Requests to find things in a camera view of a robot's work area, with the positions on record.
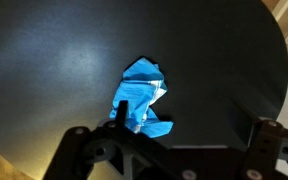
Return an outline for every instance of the black surface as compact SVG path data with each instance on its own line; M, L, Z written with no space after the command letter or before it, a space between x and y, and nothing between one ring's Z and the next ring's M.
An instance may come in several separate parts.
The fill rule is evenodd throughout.
M259 116L282 107L287 52L260 1L1 0L0 153L41 178L69 127L108 117L122 72L142 55L169 88L153 105L175 122L158 138L167 146L242 148L227 98Z

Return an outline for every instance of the screw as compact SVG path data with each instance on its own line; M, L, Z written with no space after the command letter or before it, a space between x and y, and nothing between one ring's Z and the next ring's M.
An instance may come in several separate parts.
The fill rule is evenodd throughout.
M110 122L110 123L108 124L108 127L110 127L110 128L115 128L115 127L116 127L116 123L115 123L115 122Z
M262 180L263 176L260 172L254 169L249 169L246 171L247 177L249 177L252 180Z
M270 122L268 122L268 124L269 124L270 126L273 126L273 127L276 127L276 126L277 126L276 122L274 122L274 121L270 121Z
M196 173L189 169L183 171L182 176L185 180L196 180Z
M76 129L75 133L76 134L83 134L84 130L82 128Z

